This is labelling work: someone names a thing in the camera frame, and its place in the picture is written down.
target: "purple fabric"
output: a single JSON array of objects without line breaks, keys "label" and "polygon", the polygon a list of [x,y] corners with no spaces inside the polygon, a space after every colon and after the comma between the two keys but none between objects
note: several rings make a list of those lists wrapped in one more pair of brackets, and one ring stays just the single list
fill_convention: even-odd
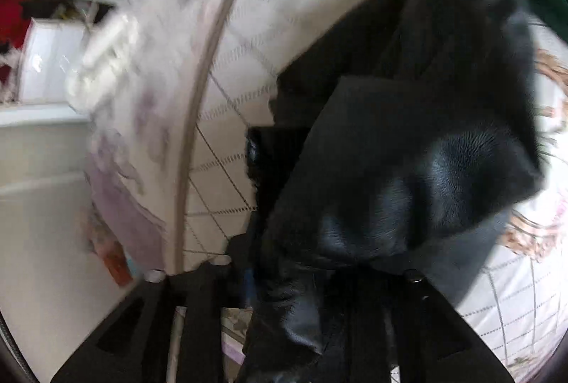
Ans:
[{"label": "purple fabric", "polygon": [[242,363],[245,361],[244,354],[240,350],[232,347],[232,345],[225,340],[221,343],[221,347],[223,349],[223,354],[225,354],[233,362],[242,365]]},{"label": "purple fabric", "polygon": [[93,202],[110,230],[143,270],[164,269],[164,222],[138,204],[110,168],[102,171],[95,157],[87,157]]}]

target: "white shelf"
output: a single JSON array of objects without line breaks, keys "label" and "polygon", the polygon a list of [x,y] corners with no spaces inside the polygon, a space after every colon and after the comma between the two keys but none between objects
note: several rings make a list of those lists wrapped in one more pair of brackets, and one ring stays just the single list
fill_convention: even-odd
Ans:
[{"label": "white shelf", "polygon": [[0,107],[0,128],[18,125],[87,123],[89,117],[75,112],[67,104]]}]

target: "bed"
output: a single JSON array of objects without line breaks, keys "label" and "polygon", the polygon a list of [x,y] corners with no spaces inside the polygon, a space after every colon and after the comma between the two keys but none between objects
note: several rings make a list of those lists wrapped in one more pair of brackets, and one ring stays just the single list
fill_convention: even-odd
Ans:
[{"label": "bed", "polygon": [[[244,231],[255,208],[247,127],[271,123],[278,73],[361,1],[127,0],[119,13],[136,38],[102,56],[121,69],[93,104],[87,174],[98,211],[143,269],[191,270]],[[537,17],[531,29],[545,188],[517,205],[457,307],[517,382],[568,330],[568,46]]]}]

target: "white wall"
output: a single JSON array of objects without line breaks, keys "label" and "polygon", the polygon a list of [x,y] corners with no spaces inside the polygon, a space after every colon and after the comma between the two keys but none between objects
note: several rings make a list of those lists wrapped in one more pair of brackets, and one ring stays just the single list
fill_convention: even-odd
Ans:
[{"label": "white wall", "polygon": [[42,383],[125,294],[81,237],[86,132],[0,128],[0,309]]}]

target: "floor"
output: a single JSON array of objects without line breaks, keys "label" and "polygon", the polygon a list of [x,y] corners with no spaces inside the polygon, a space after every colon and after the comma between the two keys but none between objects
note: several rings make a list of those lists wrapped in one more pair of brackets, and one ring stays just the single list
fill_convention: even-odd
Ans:
[{"label": "floor", "polygon": [[88,204],[82,179],[0,198],[0,308],[41,383],[126,293],[85,248]]}]

